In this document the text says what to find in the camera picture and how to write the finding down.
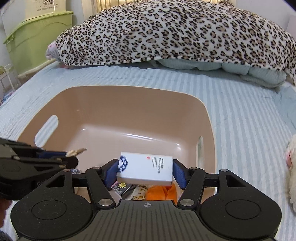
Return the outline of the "person's left hand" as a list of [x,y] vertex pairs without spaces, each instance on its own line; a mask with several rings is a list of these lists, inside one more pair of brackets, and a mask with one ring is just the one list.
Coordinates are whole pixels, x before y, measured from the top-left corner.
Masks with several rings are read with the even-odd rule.
[[4,220],[6,217],[6,211],[11,206],[12,201],[6,199],[0,199],[0,227],[4,226]]

